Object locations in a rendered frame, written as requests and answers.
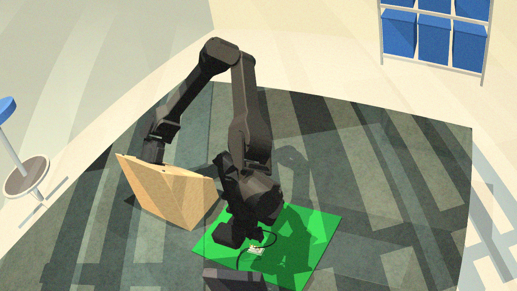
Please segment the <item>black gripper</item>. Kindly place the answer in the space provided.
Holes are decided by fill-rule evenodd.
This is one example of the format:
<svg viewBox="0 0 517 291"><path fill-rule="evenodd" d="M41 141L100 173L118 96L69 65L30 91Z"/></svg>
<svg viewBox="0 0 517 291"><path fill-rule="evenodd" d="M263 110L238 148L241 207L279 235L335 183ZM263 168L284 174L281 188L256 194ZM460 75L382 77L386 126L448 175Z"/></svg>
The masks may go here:
<svg viewBox="0 0 517 291"><path fill-rule="evenodd" d="M246 237L252 239L252 230L257 226L258 220L246 220L243 217L244 204L237 197L230 197L225 192L221 194L223 200L227 200L227 213L232 214L227 223L221 222L217 225L212 238L214 243L230 247L234 250L239 249Z"/></svg>

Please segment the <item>black cable with dark grey plug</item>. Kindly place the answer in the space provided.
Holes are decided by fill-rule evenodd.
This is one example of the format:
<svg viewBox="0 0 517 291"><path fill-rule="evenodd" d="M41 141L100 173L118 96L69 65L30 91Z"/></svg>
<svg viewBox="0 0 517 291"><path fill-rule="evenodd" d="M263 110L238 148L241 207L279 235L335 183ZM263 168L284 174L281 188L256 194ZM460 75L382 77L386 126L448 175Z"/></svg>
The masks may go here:
<svg viewBox="0 0 517 291"><path fill-rule="evenodd" d="M272 234L274 234L275 236L277 236L277 234L275 234L275 233L273 233L273 232L271 232L271 231L263 230L263 229L262 229L262 227L260 227L260 226L259 226L259 227L258 227L258 226L254 226L254 228L253 228L253 230L252 230L252 239L259 241L259 243L262 243L262 241L263 241L263 239L264 239L263 231L264 231L264 232L272 233ZM275 238L275 241L276 241L276 240L277 240L277 238ZM273 245L273 244L275 243L275 241L274 241L272 244L270 244L270 245L268 245L268 246L264 246L264 247L269 247L269 246ZM250 247L247 247L247 248L246 248L246 249L244 249L244 250L248 250L248 249L250 249ZM243 250L243 251L244 251L244 250ZM239 256L241 255L241 253L242 253L243 251L241 251L241 252L240 252L240 254L239 254L239 255L238 255L238 257L237 257L237 261L236 261L236 268L237 268L238 258L239 258Z"/></svg>

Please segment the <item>green circuit board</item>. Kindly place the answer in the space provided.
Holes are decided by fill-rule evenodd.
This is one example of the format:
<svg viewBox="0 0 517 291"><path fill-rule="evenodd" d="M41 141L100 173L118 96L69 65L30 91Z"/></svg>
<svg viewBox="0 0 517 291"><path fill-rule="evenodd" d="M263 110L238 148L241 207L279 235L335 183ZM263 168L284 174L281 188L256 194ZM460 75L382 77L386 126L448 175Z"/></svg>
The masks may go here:
<svg viewBox="0 0 517 291"><path fill-rule="evenodd" d="M233 270L262 272L265 282L292 291L304 289L342 219L338 215L285 202L273 226L257 223L258 227L277 236L263 231L262 243L246 237L242 246L234 250L214 243L212 238L217 225L227 223L232 216L227 213L227 206L192 252ZM273 245L264 247L274 241ZM250 249L244 250L247 247Z"/></svg>

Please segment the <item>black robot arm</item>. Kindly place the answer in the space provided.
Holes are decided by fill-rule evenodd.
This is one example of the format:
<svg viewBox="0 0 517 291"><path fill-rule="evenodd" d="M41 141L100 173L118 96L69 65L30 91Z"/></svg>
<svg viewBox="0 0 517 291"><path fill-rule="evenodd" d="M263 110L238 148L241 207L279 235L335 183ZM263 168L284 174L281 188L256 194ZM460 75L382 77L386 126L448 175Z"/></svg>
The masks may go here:
<svg viewBox="0 0 517 291"><path fill-rule="evenodd" d="M273 226L285 201L280 184L269 177L273 142L260 114L255 64L255 58L237 45L219 37L207 40L196 67L170 100L157 107L141 126L140 137L144 140L141 155L136 159L165 166L164 148L180 130L183 111L212 77L230 68L234 119L228 131L229 153L223 151L212 162L217 166L225 194L244 204L244 219L253 217L265 226Z"/></svg>

